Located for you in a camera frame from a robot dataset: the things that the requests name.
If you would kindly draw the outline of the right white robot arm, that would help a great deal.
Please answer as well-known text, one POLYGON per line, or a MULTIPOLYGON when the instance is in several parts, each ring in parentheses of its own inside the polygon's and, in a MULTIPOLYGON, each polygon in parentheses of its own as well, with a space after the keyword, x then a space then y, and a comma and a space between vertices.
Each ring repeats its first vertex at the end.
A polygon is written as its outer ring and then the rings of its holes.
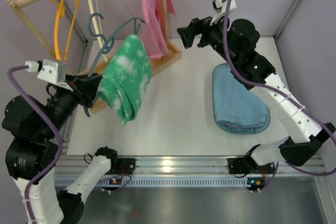
POLYGON ((267 105, 289 134, 283 140, 253 146, 240 162, 250 173, 276 162, 299 169, 333 137, 335 126, 309 115, 283 84, 275 67, 255 50, 260 33, 252 22, 237 19, 228 25, 221 20, 212 25, 210 21, 209 17, 194 18, 188 26, 177 29, 184 48, 190 48, 200 35, 198 47, 211 46, 225 59, 235 78, 267 105))

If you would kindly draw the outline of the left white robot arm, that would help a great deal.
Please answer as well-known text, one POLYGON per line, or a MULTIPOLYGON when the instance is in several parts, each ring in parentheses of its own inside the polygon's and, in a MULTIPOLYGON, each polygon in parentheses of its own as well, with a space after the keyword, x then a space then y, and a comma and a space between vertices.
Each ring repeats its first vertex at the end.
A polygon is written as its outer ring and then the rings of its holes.
POLYGON ((86 200, 105 174, 118 169, 118 153, 96 152, 89 166, 66 189, 56 191, 55 166, 62 152, 60 129, 77 106, 91 106, 101 75, 67 75, 68 89, 56 87, 46 104, 29 96, 15 80, 19 95, 5 108, 2 128, 13 135, 5 163, 23 197, 29 223, 78 223, 86 200))

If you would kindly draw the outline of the pink garment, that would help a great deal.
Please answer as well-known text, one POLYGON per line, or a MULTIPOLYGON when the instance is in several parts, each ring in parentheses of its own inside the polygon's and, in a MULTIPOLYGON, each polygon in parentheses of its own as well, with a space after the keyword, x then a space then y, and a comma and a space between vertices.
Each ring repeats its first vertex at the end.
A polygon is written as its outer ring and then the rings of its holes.
POLYGON ((160 59, 169 52, 159 24, 159 0, 142 0, 145 21, 140 39, 150 60, 160 59))

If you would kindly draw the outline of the aluminium mounting rail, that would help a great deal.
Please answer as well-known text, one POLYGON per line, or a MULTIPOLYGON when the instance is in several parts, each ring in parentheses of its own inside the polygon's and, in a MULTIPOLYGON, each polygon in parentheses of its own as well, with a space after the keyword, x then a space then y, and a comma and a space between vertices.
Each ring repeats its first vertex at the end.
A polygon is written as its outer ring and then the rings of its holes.
MULTIPOLYGON (((141 176, 230 176, 230 156, 121 156, 135 158, 133 175, 141 176)), ((65 155, 56 165, 56 175, 76 177, 88 166, 89 157, 65 155)))

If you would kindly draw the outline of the wooden clothes rack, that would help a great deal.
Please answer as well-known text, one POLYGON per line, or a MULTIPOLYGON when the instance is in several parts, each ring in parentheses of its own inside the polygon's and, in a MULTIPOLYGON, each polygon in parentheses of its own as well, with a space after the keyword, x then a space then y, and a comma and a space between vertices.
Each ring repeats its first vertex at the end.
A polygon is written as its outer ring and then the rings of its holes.
MULTIPOLYGON (((40 31, 23 12, 23 7, 39 0, 6 0, 23 23, 31 30, 40 43, 47 49, 51 57, 66 61, 67 51, 59 48, 59 21, 65 14, 66 0, 55 1, 57 12, 54 25, 54 43, 49 44, 40 31)), ((79 6, 80 0, 74 0, 79 6)), ((103 81, 98 90, 98 101, 91 109, 85 109, 86 114, 97 113, 109 106, 120 116, 134 119, 139 112, 142 100, 150 79, 161 70, 170 66, 180 56, 180 50, 169 40, 167 33, 167 14, 174 14, 171 0, 159 0, 159 24, 169 52, 160 59, 150 60, 140 39, 144 27, 144 19, 134 17, 134 33, 126 38, 113 57, 108 53, 114 45, 115 36, 106 38, 105 45, 100 49, 89 73, 101 73, 103 81)))

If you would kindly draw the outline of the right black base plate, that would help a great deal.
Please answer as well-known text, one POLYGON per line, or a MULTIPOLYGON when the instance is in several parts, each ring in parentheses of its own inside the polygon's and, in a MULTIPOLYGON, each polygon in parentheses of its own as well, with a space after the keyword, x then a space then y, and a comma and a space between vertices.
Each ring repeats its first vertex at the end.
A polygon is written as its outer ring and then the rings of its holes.
POLYGON ((228 158, 228 169, 232 175, 249 174, 253 171, 253 165, 243 157, 228 158))

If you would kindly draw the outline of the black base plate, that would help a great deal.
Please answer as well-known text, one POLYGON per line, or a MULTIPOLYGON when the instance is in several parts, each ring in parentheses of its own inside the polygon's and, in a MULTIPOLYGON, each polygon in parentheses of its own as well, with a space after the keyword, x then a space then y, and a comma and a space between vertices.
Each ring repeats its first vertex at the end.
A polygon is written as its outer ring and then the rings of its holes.
POLYGON ((135 158, 118 158, 112 161, 111 169, 108 174, 121 175, 128 174, 132 175, 135 170, 135 158))
POLYGON ((249 174, 253 171, 253 165, 243 157, 228 158, 228 169, 232 175, 249 174))

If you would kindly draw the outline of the cream plastic hanger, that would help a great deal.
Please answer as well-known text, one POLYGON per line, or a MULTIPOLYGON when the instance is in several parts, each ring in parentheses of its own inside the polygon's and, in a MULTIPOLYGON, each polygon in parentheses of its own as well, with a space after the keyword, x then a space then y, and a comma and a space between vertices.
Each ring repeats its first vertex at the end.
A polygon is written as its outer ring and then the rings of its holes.
POLYGON ((101 20, 102 15, 99 13, 98 0, 87 0, 90 16, 88 18, 88 31, 92 37, 98 41, 100 49, 105 45, 106 39, 102 34, 101 20))

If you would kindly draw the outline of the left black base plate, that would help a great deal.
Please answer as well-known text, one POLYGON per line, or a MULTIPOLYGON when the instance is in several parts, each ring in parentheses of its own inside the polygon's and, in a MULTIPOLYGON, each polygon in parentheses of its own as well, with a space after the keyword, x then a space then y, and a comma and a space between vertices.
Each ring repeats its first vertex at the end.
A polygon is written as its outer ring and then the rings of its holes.
POLYGON ((118 158, 112 161, 111 169, 108 174, 121 175, 128 174, 132 175, 135 170, 135 158, 118 158))

